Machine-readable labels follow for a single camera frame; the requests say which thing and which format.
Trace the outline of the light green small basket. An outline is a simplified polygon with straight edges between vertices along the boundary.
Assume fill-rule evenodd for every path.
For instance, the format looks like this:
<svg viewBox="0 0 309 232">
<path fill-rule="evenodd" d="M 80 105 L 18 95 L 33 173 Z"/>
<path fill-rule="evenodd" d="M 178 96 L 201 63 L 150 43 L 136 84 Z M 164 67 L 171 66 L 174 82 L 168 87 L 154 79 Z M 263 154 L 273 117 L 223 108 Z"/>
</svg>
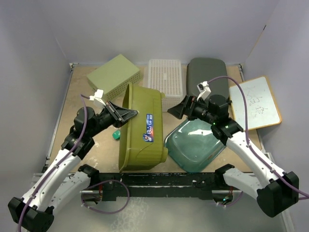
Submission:
<svg viewBox="0 0 309 232">
<path fill-rule="evenodd" d="M 94 90 L 103 90 L 104 101 L 113 101 L 126 91 L 128 84 L 141 80 L 140 68 L 122 54 L 87 75 L 87 81 Z"/>
</svg>

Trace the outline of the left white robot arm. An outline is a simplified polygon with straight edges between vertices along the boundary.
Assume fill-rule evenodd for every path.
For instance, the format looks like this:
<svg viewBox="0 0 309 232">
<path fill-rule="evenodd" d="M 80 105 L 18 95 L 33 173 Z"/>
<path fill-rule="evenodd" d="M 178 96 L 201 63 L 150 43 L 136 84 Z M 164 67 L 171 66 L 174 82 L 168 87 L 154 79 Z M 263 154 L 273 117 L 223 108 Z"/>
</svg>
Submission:
<svg viewBox="0 0 309 232">
<path fill-rule="evenodd" d="M 83 165 L 66 181 L 70 171 L 94 146 L 94 136 L 113 125 L 121 127 L 135 117 L 138 111 L 106 102 L 99 114 L 84 106 L 77 112 L 69 135 L 65 138 L 56 158 L 48 169 L 21 198 L 13 197 L 8 208 L 17 231 L 46 232 L 55 215 L 81 190 L 99 185 L 99 171 Z"/>
</svg>

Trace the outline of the white perforated plastic basket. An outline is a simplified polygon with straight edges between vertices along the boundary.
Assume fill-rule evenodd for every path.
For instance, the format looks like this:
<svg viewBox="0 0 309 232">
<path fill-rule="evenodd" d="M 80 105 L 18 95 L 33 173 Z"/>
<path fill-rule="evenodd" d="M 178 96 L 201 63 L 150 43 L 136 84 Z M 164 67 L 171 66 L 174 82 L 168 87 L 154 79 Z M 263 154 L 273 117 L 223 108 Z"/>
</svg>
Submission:
<svg viewBox="0 0 309 232">
<path fill-rule="evenodd" d="M 146 87 L 158 90 L 162 98 L 162 111 L 179 104 L 184 96 L 182 64 L 177 59 L 151 59 L 146 69 Z"/>
</svg>

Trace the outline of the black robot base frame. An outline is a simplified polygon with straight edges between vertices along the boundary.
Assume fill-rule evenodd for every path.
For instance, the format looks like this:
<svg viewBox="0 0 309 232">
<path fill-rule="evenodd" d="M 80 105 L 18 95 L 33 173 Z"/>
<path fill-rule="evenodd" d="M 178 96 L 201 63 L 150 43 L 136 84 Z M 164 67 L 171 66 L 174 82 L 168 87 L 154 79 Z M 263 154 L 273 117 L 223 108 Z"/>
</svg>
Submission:
<svg viewBox="0 0 309 232">
<path fill-rule="evenodd" d="M 235 187 L 219 184 L 215 173 L 98 173 L 87 186 L 102 201 L 118 197 L 198 198 L 223 204 L 236 200 Z"/>
</svg>

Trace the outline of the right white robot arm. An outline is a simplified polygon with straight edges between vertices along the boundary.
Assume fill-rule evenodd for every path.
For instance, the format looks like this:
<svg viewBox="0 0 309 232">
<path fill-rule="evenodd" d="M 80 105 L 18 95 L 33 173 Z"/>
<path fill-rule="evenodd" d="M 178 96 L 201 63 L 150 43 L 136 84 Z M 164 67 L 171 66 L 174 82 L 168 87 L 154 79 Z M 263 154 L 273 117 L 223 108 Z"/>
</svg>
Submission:
<svg viewBox="0 0 309 232">
<path fill-rule="evenodd" d="M 249 139 L 244 129 L 229 117 L 229 104 L 225 97 L 212 95 L 208 102 L 194 96 L 186 96 L 181 103 L 168 109 L 168 113 L 180 119 L 200 119 L 211 125 L 215 138 L 236 153 L 253 172 L 245 174 L 225 165 L 216 170 L 215 185 L 220 189 L 236 187 L 255 199 L 260 209 L 269 217 L 275 217 L 299 201 L 299 178 L 287 173 L 268 159 Z"/>
</svg>

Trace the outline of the olive green plastic tub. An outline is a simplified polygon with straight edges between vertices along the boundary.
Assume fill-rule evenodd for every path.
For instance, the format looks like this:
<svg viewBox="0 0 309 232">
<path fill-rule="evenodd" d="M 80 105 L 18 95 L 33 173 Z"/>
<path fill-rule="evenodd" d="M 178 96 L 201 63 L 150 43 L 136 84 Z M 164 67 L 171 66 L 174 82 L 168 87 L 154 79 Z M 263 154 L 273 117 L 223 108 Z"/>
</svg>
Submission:
<svg viewBox="0 0 309 232">
<path fill-rule="evenodd" d="M 138 114 L 120 129 L 119 171 L 150 170 L 167 159 L 163 142 L 162 94 L 128 84 L 122 107 Z"/>
</svg>

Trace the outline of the grey plastic tub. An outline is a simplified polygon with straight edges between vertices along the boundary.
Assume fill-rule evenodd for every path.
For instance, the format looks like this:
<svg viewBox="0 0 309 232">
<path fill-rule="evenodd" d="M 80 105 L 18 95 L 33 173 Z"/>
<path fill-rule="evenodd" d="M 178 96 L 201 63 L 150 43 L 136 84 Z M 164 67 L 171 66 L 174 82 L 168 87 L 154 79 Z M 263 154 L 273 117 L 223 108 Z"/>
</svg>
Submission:
<svg viewBox="0 0 309 232">
<path fill-rule="evenodd" d="M 187 65 L 186 71 L 186 94 L 198 96 L 198 84 L 212 80 L 218 76 L 227 76 L 225 63 L 216 58 L 193 58 Z M 228 79 L 217 79 L 209 84 L 211 95 L 218 94 L 229 98 Z"/>
</svg>

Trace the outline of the teal transparent plastic tub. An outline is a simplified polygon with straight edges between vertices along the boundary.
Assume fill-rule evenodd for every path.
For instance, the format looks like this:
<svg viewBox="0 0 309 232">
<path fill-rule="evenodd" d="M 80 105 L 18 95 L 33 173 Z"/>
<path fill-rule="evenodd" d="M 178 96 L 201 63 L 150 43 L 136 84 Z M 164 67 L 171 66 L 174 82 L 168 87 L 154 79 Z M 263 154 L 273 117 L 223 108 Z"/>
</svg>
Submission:
<svg viewBox="0 0 309 232">
<path fill-rule="evenodd" d="M 203 171 L 224 149 L 211 125 L 196 119 L 185 120 L 164 141 L 168 155 L 188 173 Z"/>
</svg>

